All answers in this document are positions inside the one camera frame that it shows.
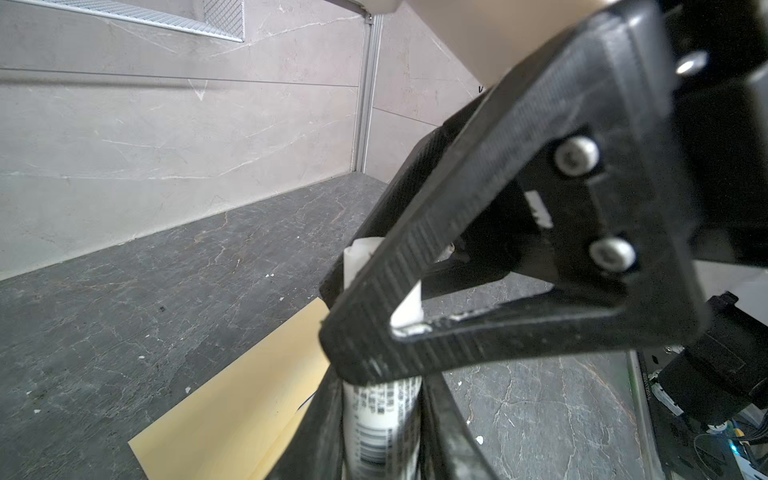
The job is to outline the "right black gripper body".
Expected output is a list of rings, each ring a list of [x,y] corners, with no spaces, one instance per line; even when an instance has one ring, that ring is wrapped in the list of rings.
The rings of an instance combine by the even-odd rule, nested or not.
[[[767,265],[767,4],[661,1],[677,84],[665,225],[686,261]]]

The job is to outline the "white glue stick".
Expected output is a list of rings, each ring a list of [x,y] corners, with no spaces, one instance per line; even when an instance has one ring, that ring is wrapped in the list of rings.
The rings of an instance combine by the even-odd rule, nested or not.
[[[343,252],[343,285],[348,288],[383,237],[353,241]],[[390,326],[423,320],[421,283],[394,311]],[[419,472],[422,379],[379,385],[343,384],[343,440],[346,479],[416,479]]]

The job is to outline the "tan paper envelope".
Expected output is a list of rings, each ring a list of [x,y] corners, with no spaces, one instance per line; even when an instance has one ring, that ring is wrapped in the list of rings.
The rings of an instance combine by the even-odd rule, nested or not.
[[[315,298],[130,440],[150,479],[263,479],[296,433],[329,362]]]

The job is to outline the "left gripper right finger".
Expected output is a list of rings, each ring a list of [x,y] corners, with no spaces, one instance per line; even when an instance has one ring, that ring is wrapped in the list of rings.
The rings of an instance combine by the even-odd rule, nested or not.
[[[496,479],[442,374],[422,378],[421,479]]]

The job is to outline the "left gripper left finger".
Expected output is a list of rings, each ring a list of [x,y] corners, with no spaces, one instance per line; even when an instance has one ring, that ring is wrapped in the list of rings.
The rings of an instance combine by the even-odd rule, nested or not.
[[[329,367],[296,433],[266,478],[341,479],[342,411],[342,380]]]

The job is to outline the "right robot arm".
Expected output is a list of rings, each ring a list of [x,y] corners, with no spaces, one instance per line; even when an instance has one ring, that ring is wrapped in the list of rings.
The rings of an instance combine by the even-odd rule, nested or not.
[[[648,389],[725,473],[711,429],[767,404],[767,329],[698,260],[767,263],[767,5],[619,1],[547,41],[412,151],[320,285],[354,385],[679,345]]]

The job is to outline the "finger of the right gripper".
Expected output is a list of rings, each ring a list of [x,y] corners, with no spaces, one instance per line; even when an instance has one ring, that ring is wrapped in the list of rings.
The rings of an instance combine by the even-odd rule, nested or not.
[[[622,1],[427,137],[362,227],[383,243],[320,342],[354,385],[685,343],[710,312],[663,15]]]
[[[425,298],[540,276],[540,233],[517,175],[533,156],[535,109],[522,90],[493,89],[424,137],[358,229],[357,238],[414,228],[426,254],[440,241],[458,250],[426,263]]]

